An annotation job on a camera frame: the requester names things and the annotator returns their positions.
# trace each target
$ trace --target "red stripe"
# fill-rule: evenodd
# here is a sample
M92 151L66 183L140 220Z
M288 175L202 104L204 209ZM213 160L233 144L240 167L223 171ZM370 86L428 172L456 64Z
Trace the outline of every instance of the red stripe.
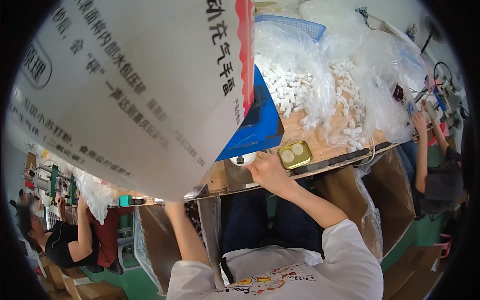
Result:
M240 19L238 37L241 42L240 48L240 60L243 64L241 70L241 78L243 80L242 94L244 96L243 107L245 113L243 117L247 116L247 113L252 106L254 92L253 92L253 76L254 76L254 51L253 51L253 31L254 16L255 16L255 3L253 0L237 0L235 4L235 10Z

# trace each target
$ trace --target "blue plastic basket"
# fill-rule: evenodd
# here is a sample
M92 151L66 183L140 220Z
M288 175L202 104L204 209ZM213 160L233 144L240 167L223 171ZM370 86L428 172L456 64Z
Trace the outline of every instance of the blue plastic basket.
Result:
M322 35L324 34L327 27L322 24L309 22L301 19L287 18L281 16L271 16L268 14L263 14L255 18L255 23L262 21L270 21L275 23L281 23L290 25L300 29L301 31L308 34L311 38L316 41L319 41Z

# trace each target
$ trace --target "black t-shirt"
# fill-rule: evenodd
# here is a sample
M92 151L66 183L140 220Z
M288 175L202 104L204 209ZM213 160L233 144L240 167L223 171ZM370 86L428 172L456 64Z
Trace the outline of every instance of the black t-shirt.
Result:
M414 187L414 200L424 215L441 214L458 203L463 195L462 168L458 164L462 156L450 146L445 162L436 168L428 168L425 194Z
M78 240L78 225L70 225L65 221L58 221L47 232L52 234L47 240L45 246L45 254L53 261L54 264L61 268L69 269L86 265L96 265L98 260L98 239L95 234L94 227L92 229L92 248L93 252L81 261L73 262L68 244Z

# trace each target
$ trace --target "pink plastic stool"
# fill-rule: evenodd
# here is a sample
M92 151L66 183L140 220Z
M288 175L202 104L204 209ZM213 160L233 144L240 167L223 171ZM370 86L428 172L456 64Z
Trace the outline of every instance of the pink plastic stool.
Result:
M448 235L448 234L443 234L441 233L440 236L442 238L448 238L448 242L447 243L442 243L442 244L435 244L435 247L440 247L442 248L442 250L446 250L446 253L445 255L442 255L440 258L445 258L448 256L448 254L450 253L450 247L452 246L452 236L451 235Z

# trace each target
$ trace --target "gold metal tray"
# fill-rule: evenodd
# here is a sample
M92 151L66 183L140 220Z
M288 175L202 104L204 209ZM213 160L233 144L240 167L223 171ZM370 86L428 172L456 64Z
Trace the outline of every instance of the gold metal tray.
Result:
M285 151L285 150L290 150L291 151L292 146L295 145L295 144L301 144L302 145L303 153L301 155L298 155L298 156L294 155L293 161L291 163L285 163L280 156L280 160L282 160L282 164L287 170L292 170L292 169L295 169L295 168L298 168L298 167L301 167L301 166L305 166L313 158L312 152L310 151L310 148L308 147L307 143L304 142L304 141L296 142L294 144L285 146L278 151L278 154L282 155L282 152Z

